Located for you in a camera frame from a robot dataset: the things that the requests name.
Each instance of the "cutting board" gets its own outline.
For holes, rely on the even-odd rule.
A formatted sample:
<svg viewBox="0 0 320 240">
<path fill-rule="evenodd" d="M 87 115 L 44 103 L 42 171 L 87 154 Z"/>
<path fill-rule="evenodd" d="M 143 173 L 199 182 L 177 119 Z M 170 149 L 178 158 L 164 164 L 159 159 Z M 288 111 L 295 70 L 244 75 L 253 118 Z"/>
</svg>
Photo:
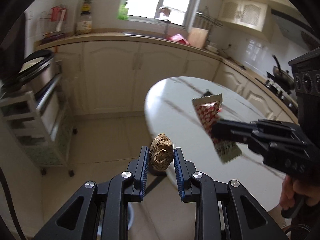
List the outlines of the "cutting board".
<svg viewBox="0 0 320 240">
<path fill-rule="evenodd" d="M 187 40 L 191 46 L 202 49 L 204 47 L 207 35 L 208 30 L 192 28 Z"/>
</svg>

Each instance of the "snack packet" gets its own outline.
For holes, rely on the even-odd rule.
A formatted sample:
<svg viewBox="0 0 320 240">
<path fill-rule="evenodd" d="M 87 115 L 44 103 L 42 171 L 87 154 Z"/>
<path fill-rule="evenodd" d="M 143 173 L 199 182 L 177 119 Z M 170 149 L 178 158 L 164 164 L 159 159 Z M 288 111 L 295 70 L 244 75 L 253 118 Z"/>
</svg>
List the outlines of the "snack packet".
<svg viewBox="0 0 320 240">
<path fill-rule="evenodd" d="M 219 120 L 218 110 L 222 104 L 222 94 L 196 98 L 192 100 L 192 103 L 203 128 L 213 141 L 220 160 L 223 163 L 228 163 L 241 155 L 242 152 L 235 142 L 220 140 L 211 136 L 211 126 Z"/>
</svg>

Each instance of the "human hand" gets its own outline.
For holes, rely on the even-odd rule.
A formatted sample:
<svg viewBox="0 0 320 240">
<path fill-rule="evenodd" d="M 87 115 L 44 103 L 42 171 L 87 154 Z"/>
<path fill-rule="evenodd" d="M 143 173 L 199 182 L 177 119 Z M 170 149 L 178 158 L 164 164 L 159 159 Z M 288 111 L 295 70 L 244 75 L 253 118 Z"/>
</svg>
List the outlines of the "human hand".
<svg viewBox="0 0 320 240">
<path fill-rule="evenodd" d="M 294 193 L 307 196 L 306 203 L 308 206 L 314 206 L 320 201 L 320 187 L 309 185 L 299 180 L 293 181 L 289 175 L 286 175 L 282 183 L 279 201 L 280 206 L 284 210 L 288 210 L 294 206 Z"/>
</svg>

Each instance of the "white marble table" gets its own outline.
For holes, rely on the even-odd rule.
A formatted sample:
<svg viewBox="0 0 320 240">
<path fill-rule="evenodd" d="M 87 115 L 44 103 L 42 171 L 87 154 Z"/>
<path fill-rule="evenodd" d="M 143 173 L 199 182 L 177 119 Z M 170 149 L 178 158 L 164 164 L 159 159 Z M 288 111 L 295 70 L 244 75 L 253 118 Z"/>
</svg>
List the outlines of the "white marble table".
<svg viewBox="0 0 320 240">
<path fill-rule="evenodd" d="M 199 78 L 174 77 L 158 82 L 147 94 L 145 117 L 150 134 L 155 138 L 165 133 L 198 171 L 225 183 L 237 179 L 265 210 L 271 210 L 279 203 L 284 174 L 264 166 L 262 156 L 243 144 L 238 144 L 242 156 L 227 164 L 220 161 L 192 105 L 192 99 L 201 97 L 206 90 L 222 94 L 219 115 L 224 119 L 250 122 L 264 118 L 252 104 L 230 89 Z M 176 185 L 173 162 L 166 172 Z"/>
</svg>

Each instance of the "sink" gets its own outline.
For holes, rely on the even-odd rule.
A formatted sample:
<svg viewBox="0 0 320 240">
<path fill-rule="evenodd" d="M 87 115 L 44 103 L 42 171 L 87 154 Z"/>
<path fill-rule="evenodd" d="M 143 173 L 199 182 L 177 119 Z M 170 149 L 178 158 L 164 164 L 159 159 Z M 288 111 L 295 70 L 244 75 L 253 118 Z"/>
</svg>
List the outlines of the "sink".
<svg viewBox="0 0 320 240">
<path fill-rule="evenodd" d="M 128 33 L 128 32 L 124 32 L 123 34 L 129 35 L 129 36 L 139 36 L 139 37 L 148 37 L 148 38 L 156 38 L 156 39 L 165 40 L 162 36 L 159 36 L 159 35 L 144 34 L 144 33 Z"/>
</svg>

